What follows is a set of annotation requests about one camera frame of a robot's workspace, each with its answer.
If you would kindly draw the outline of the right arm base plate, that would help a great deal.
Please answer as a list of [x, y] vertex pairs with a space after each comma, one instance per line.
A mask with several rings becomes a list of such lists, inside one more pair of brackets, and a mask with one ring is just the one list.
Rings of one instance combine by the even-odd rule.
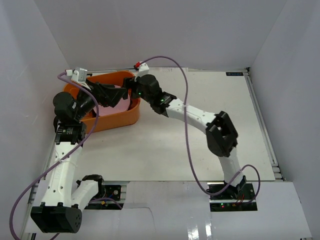
[[255, 190], [252, 183], [246, 183], [238, 196], [227, 191], [220, 195], [209, 197], [209, 206], [212, 213], [222, 212], [255, 212], [258, 210], [256, 200], [253, 200]]

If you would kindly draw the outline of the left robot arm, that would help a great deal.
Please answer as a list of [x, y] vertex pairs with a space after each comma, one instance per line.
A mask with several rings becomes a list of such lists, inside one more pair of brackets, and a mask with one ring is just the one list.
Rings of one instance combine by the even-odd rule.
[[82, 119], [99, 106], [115, 107], [128, 97], [126, 88], [101, 83], [89, 83], [76, 97], [65, 91], [54, 96], [54, 168], [40, 204], [30, 213], [43, 233], [77, 233], [86, 206], [107, 196], [104, 179], [98, 174], [86, 175], [72, 190], [78, 157], [88, 137]]

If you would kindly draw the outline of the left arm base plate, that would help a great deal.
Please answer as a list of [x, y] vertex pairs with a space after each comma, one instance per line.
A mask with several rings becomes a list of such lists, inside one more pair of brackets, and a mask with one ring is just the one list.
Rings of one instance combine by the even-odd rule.
[[105, 185], [105, 194], [103, 198], [113, 199], [116, 203], [111, 200], [99, 200], [95, 202], [89, 203], [85, 209], [86, 210], [121, 210], [123, 207], [123, 199], [122, 199], [122, 186], [121, 185]]

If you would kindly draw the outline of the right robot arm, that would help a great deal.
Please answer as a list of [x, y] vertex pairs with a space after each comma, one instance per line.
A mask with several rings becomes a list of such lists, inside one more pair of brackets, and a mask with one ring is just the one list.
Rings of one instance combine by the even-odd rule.
[[184, 104], [175, 95], [162, 91], [151, 74], [126, 77], [123, 87], [131, 90], [134, 99], [146, 101], [155, 113], [183, 121], [186, 127], [192, 126], [203, 132], [208, 149], [218, 157], [222, 167], [224, 188], [221, 191], [233, 200], [243, 195], [247, 180], [237, 157], [239, 135], [226, 112], [212, 113]]

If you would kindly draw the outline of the pink round plate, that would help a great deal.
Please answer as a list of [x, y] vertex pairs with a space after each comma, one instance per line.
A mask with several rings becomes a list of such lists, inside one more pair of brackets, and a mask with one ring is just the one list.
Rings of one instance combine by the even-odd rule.
[[120, 102], [115, 107], [102, 107], [98, 105], [99, 116], [105, 117], [105, 116], [125, 112], [129, 109], [130, 103], [131, 103], [131, 99], [128, 92], [128, 98], [121, 99]]

